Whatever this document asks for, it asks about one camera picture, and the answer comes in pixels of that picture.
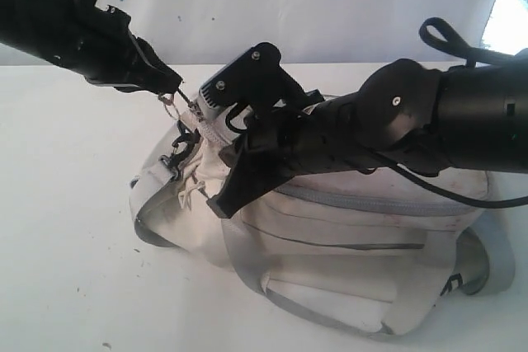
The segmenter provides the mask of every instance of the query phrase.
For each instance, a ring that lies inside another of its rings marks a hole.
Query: gray zipper
[[[448,204],[427,204],[396,199],[381,199],[372,197],[357,197],[354,195],[339,195],[323,191],[311,190],[296,185],[282,185],[275,189],[277,193],[302,199],[315,204],[332,206],[341,209],[354,209],[362,212],[379,214],[397,214],[417,217],[460,216],[473,212],[475,208],[456,202]]]

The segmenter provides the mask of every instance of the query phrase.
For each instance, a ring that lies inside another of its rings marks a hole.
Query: white bag
[[[233,268],[249,288],[299,317],[362,335],[402,335],[455,281],[476,279],[465,285],[476,293],[483,288],[478,275],[489,276],[490,266],[500,268],[502,278],[492,291],[512,281],[512,257],[511,265],[496,265],[472,237],[460,249],[461,233],[481,209],[434,195],[389,169],[297,177],[233,218],[219,219],[206,200],[229,173],[218,152],[233,136],[221,128],[222,119],[215,125],[198,123],[190,113],[182,119],[203,139],[177,181],[158,160],[172,152],[176,127],[153,150],[130,196],[138,235]],[[491,191],[481,171],[450,169],[432,182],[477,199]],[[455,268],[461,252],[473,261],[465,270]],[[460,271],[471,279],[460,278]],[[367,313],[370,300],[381,303]],[[350,317],[357,308],[359,321]]]

